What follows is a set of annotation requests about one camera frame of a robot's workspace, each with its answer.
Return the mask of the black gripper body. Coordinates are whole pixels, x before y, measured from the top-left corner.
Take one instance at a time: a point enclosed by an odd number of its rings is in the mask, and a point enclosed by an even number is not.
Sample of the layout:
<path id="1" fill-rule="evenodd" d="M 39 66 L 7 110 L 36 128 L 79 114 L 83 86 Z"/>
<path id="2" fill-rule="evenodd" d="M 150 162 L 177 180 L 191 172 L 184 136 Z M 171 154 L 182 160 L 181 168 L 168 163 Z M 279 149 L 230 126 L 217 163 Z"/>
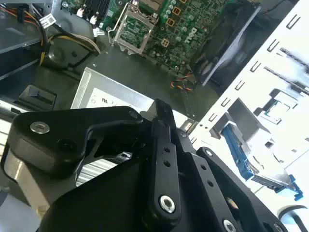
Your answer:
<path id="1" fill-rule="evenodd" d="M 175 156 L 139 156 L 56 200 L 41 232 L 207 232 Z"/>

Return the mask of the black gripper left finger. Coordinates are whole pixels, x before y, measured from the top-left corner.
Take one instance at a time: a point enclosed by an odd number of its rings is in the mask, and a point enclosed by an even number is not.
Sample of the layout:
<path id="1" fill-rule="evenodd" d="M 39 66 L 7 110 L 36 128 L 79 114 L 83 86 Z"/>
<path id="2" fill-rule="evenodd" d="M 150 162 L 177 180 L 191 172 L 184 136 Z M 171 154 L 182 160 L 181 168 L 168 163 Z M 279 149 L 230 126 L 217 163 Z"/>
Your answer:
<path id="1" fill-rule="evenodd" d="M 18 182 L 28 202 L 41 192 L 48 209 L 64 194 L 139 156 L 177 156 L 171 107 L 154 101 L 148 120 L 128 106 L 29 112 L 11 127 L 11 153 L 36 187 Z"/>

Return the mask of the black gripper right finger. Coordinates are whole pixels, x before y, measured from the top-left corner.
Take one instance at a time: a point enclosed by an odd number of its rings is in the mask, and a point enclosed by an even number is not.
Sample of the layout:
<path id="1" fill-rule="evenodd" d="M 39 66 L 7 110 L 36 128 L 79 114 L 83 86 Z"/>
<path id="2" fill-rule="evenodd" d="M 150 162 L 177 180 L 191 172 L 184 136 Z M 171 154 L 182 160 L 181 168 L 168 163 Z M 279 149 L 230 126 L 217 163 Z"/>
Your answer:
<path id="1" fill-rule="evenodd" d="M 285 232 L 279 219 L 208 147 L 198 150 L 180 129 L 172 133 L 179 168 L 188 177 L 188 203 L 208 232 Z"/>

